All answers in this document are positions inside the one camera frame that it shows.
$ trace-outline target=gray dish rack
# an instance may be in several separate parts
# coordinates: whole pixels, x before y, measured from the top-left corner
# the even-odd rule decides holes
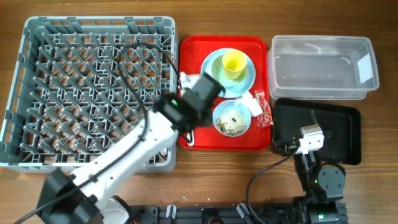
[[[138,43],[156,48],[130,47]],[[176,91],[175,22],[165,16],[31,17],[0,135],[0,166],[19,172],[71,171],[111,147],[142,116],[128,84],[150,110]],[[175,145],[141,172],[170,172]]]

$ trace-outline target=light blue bowl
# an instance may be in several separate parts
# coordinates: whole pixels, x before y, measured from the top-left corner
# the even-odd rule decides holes
[[[226,110],[237,110],[237,111],[239,111],[240,113],[242,113],[243,116],[244,116],[244,119],[246,120],[246,125],[245,125],[245,129],[244,129],[243,132],[240,133],[240,134],[237,134],[237,135],[235,135],[235,136],[229,136],[229,135],[226,135],[226,134],[224,134],[224,135],[225,135],[225,136],[228,136],[228,137],[236,137],[236,136],[240,136],[240,135],[244,134],[244,133],[249,129],[249,127],[250,127],[250,123],[251,123],[251,114],[250,114],[249,109],[248,109],[247,107],[243,106],[242,104],[240,104],[240,105],[238,105],[238,106],[235,106],[235,101],[234,101],[234,100],[226,100],[226,101],[220,103],[220,104],[216,107],[216,109],[215,109],[214,112],[213,112],[213,125],[216,127],[216,129],[217,129],[221,134],[223,134],[223,133],[221,132],[221,130],[219,129],[219,127],[217,127],[216,123],[217,123],[218,118],[219,118],[219,117],[224,113],[224,111],[226,111]]]

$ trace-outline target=table top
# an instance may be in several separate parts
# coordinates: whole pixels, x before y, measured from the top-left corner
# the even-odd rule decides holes
[[[398,220],[398,3],[393,1],[13,0],[0,7],[0,108],[5,108],[22,28],[30,16],[161,15],[175,19],[180,40],[193,34],[255,35],[271,46],[281,34],[365,36],[372,41],[380,87],[361,101],[331,101],[362,114],[362,163],[345,165],[344,203],[350,223]],[[236,205],[248,180],[281,160],[270,152],[180,149],[167,174],[136,175],[118,195],[131,205]],[[263,173],[252,185],[253,202],[291,202],[302,195],[293,160]],[[37,205],[45,174],[0,169],[0,223],[11,223]],[[41,223],[31,218],[26,223]]]

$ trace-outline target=blue plate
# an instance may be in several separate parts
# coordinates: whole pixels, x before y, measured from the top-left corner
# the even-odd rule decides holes
[[[234,49],[219,49],[209,54],[201,65],[200,74],[204,74],[204,72],[206,72],[207,74],[213,76],[213,74],[211,73],[211,67],[213,65],[213,62],[219,56],[224,55],[230,50]],[[254,64],[251,59],[248,56],[246,57],[248,58],[248,65],[246,66],[247,75],[246,77],[244,77],[244,80],[236,86],[225,86],[225,93],[221,92],[218,96],[223,98],[236,98],[243,95],[243,93],[249,91],[250,88],[253,86],[254,80],[256,79],[256,69],[254,68]]]

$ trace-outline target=red wrapper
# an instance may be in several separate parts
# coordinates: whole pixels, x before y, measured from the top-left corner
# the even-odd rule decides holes
[[[266,100],[266,93],[264,90],[256,90],[256,99],[260,103],[263,114],[257,117],[257,128],[265,128],[274,124],[272,121],[271,107]]]

